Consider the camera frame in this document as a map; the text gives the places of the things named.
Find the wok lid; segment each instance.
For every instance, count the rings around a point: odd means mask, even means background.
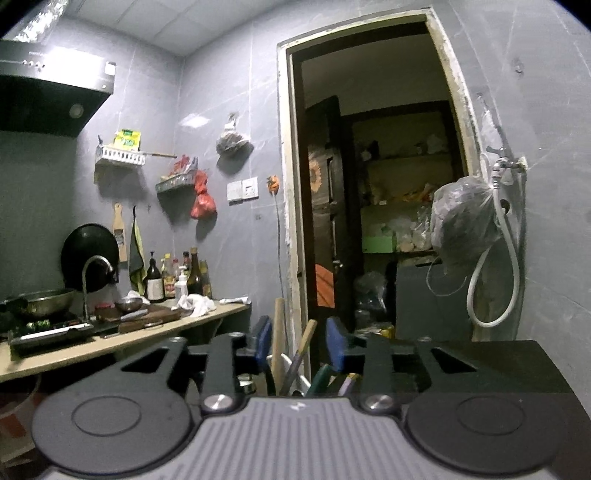
[[[68,235],[61,249],[61,273],[66,287],[82,291],[82,269],[93,255],[105,257],[117,272],[119,247],[115,236],[98,223],[87,223]],[[109,275],[104,264],[92,262],[86,271],[88,292],[100,290],[113,282],[113,275],[116,278],[116,273]]]

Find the soy sauce bottle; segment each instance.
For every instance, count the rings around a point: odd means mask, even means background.
[[[150,266],[146,275],[146,298],[151,303],[161,303],[165,300],[164,298],[164,282],[162,281],[162,275],[160,270],[156,266],[156,260],[154,259],[154,252],[150,252]]]

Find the faucet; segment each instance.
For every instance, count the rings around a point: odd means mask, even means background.
[[[111,265],[111,263],[103,256],[101,255],[93,255],[92,257],[90,257],[88,260],[86,260],[86,263],[84,264],[84,267],[82,268],[82,294],[84,297],[84,302],[83,302],[83,309],[84,309],[84,321],[88,322],[90,320],[90,315],[88,314],[88,291],[86,290],[86,270],[88,270],[88,266],[94,262],[100,260],[101,262],[103,262],[106,266],[107,266],[107,270],[109,273],[113,273],[115,269],[113,269],[113,265]]]
[[[506,168],[516,168],[524,171],[524,165],[519,160],[514,160],[512,158],[511,152],[508,148],[501,147],[499,149],[487,147],[487,152],[494,153],[499,156],[499,159],[495,162],[492,166],[492,187],[494,189],[498,189],[501,185],[501,177],[503,176],[503,171]]]

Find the towel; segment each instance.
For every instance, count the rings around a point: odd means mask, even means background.
[[[216,304],[212,299],[208,299],[207,297],[196,293],[180,297],[177,306],[183,310],[192,310],[193,312],[190,315],[192,318],[202,317],[206,313],[217,309]]]
[[[144,259],[144,246],[142,237],[139,234],[138,221],[135,216],[134,205],[134,225],[131,231],[131,242],[129,243],[129,280],[131,285],[140,295],[145,293],[144,280],[148,273],[146,272]]]

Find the hanging towel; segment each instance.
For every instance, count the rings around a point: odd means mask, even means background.
[[[131,229],[131,242],[129,243],[129,279],[131,280],[131,285],[140,295],[143,295],[145,292],[144,280],[147,275],[144,246],[142,245],[142,237],[139,234],[134,205],[134,225]]]

